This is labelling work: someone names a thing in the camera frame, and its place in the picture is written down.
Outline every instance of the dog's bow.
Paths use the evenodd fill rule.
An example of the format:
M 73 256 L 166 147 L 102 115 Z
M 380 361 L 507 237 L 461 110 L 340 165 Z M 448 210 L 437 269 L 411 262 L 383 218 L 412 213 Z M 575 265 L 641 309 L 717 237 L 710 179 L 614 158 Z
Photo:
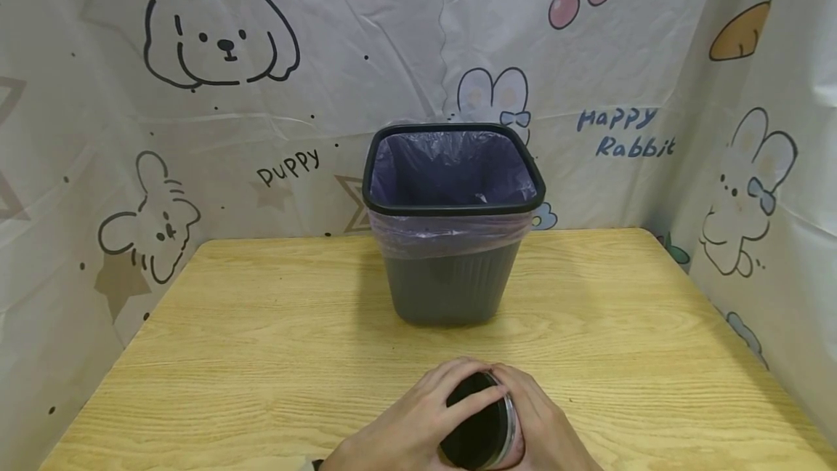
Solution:
M 750 182 L 747 184 L 747 194 L 749 196 L 759 197 L 761 210 L 768 217 L 770 217 L 776 210 L 776 196 L 774 196 L 770 191 L 765 191 L 764 185 L 761 184 L 761 180 L 756 179 L 755 177 L 751 178 Z
M 532 113 L 522 111 L 519 113 L 512 113 L 511 111 L 504 111 L 500 113 L 500 124 L 504 126 L 511 126 L 517 124 L 521 128 L 529 125 L 529 120 L 532 120 Z

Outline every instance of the right hand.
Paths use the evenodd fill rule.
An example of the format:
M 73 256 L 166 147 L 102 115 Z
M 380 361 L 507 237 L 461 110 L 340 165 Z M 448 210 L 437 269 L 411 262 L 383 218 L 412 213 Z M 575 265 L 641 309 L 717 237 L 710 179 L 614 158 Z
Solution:
M 509 471 L 602 471 L 567 416 L 527 373 L 505 364 L 492 374 L 506 385 L 521 422 L 525 455 Z

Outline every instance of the left hand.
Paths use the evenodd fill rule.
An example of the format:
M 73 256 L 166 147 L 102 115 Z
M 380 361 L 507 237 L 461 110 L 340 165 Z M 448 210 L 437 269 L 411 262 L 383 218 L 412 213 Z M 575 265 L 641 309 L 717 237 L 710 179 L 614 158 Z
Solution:
M 459 382 L 489 370 L 483 362 L 458 358 L 429 371 L 374 422 L 344 440 L 320 471 L 450 471 L 439 457 L 439 444 L 508 390 L 489 387 L 451 407 L 446 400 Z

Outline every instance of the hand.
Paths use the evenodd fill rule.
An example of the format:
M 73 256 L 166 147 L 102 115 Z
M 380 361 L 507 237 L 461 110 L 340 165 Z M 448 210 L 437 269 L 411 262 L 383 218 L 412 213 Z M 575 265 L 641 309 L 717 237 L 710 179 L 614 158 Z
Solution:
M 510 471 L 602 471 L 567 416 L 534 378 L 504 364 L 491 373 L 509 388 L 523 431 L 525 455 Z
M 446 400 L 459 382 L 490 369 L 483 362 L 458 358 L 429 371 L 374 422 L 344 440 L 320 471 L 450 471 L 439 457 L 439 444 L 508 390 L 494 385 L 451 407 Z

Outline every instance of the round container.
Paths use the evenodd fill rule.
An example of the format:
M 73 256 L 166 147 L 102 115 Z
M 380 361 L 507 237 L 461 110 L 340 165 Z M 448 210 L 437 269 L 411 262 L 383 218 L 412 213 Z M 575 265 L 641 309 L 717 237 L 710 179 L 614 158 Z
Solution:
M 474 373 L 457 385 L 447 405 L 499 384 L 491 373 Z M 512 399 L 506 395 L 467 418 L 442 440 L 440 447 L 451 464 L 464 470 L 505 470 L 519 464 L 525 444 Z

